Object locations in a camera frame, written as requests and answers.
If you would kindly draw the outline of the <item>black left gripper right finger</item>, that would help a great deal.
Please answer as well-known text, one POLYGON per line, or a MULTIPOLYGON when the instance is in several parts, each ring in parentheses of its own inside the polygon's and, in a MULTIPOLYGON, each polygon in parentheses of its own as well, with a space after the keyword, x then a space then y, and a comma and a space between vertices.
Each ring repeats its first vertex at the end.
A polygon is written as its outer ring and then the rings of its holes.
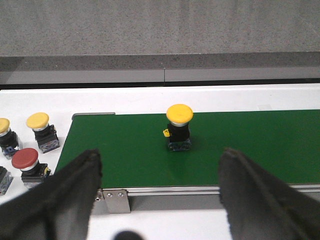
POLYGON ((320 203, 275 177, 244 153, 219 160, 220 201, 234 240, 318 240, 320 203))

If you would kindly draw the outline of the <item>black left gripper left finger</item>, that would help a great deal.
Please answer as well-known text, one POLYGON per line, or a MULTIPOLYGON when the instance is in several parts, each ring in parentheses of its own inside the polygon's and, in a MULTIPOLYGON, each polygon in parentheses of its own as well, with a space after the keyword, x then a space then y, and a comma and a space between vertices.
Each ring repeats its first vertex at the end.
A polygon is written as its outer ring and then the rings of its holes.
POLYGON ((0 206, 2 240, 85 240, 102 162, 85 150, 43 183, 0 206))

